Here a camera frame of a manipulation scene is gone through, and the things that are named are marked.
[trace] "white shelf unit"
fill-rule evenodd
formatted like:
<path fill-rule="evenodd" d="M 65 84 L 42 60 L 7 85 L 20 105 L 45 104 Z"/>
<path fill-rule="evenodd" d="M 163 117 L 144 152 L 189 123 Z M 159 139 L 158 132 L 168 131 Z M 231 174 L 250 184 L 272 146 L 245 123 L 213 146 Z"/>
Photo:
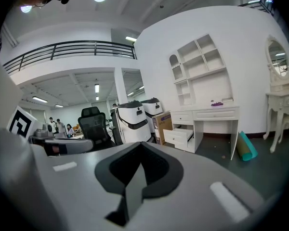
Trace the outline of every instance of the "white shelf unit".
<path fill-rule="evenodd" d="M 169 61 L 180 106 L 207 103 L 211 97 L 214 102 L 232 98 L 227 68 L 209 34 L 179 48 Z M 204 97 L 201 92 L 209 89 L 212 91 L 208 92 L 208 97 Z"/>

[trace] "person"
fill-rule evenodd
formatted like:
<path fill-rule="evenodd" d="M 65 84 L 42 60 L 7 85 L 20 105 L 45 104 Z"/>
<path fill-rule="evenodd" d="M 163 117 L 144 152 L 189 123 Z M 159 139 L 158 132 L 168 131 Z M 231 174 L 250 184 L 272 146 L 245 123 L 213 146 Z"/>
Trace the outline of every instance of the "person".
<path fill-rule="evenodd" d="M 65 133 L 66 130 L 64 129 L 64 124 L 60 121 L 60 119 L 57 119 L 57 123 L 58 123 L 59 133 Z"/>
<path fill-rule="evenodd" d="M 53 121 L 53 118 L 52 117 L 49 117 L 49 120 L 50 120 L 50 125 L 51 125 L 51 127 L 52 127 L 52 132 L 53 132 L 53 134 L 56 134 L 56 133 L 58 133 L 58 131 L 57 131 L 57 125 L 56 125 L 56 123 Z"/>
<path fill-rule="evenodd" d="M 70 124 L 68 124 L 66 127 L 67 127 L 67 137 L 71 138 L 75 134 L 75 131 L 73 130 Z"/>

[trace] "ceiling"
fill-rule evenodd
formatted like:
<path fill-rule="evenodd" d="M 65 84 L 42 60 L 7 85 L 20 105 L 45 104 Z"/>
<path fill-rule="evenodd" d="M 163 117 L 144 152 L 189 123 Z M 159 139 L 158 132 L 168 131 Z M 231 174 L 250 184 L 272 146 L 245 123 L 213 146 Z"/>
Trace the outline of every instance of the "ceiling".
<path fill-rule="evenodd" d="M 235 5 L 234 0 L 70 0 L 63 5 L 53 0 L 41 9 L 22 13 L 13 8 L 6 24 L 15 38 L 44 26 L 71 21 L 103 22 L 112 28 L 143 29 L 173 14 L 186 10 L 214 6 Z"/>
<path fill-rule="evenodd" d="M 138 90 L 143 86 L 140 71 L 123 71 L 123 79 L 126 93 L 144 91 Z M 95 93 L 95 84 L 100 85 L 99 93 Z M 73 73 L 62 77 L 52 78 L 41 82 L 28 84 L 21 88 L 24 95 L 22 104 L 38 104 L 41 109 L 50 107 L 54 108 L 56 104 L 62 106 L 71 106 L 80 103 L 93 103 L 112 100 L 118 97 L 115 78 L 113 72 L 97 73 Z M 47 103 L 34 100 L 32 97 L 37 96 Z"/>

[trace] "black office chair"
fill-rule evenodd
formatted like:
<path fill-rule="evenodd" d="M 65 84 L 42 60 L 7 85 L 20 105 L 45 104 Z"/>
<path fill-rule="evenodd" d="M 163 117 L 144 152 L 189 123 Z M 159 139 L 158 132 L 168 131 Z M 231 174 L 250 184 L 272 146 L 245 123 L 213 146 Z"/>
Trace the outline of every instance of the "black office chair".
<path fill-rule="evenodd" d="M 93 141 L 92 151 L 99 151 L 116 146 L 106 129 L 106 116 L 97 107 L 90 107 L 81 111 L 78 123 L 85 139 Z"/>

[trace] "oval mirror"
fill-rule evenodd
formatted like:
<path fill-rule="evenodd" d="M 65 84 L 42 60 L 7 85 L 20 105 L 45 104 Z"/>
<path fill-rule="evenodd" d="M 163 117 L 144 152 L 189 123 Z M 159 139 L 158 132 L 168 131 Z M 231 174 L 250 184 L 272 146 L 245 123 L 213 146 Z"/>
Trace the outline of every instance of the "oval mirror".
<path fill-rule="evenodd" d="M 287 56 L 284 48 L 275 40 L 270 41 L 269 54 L 275 71 L 282 77 L 289 71 Z"/>

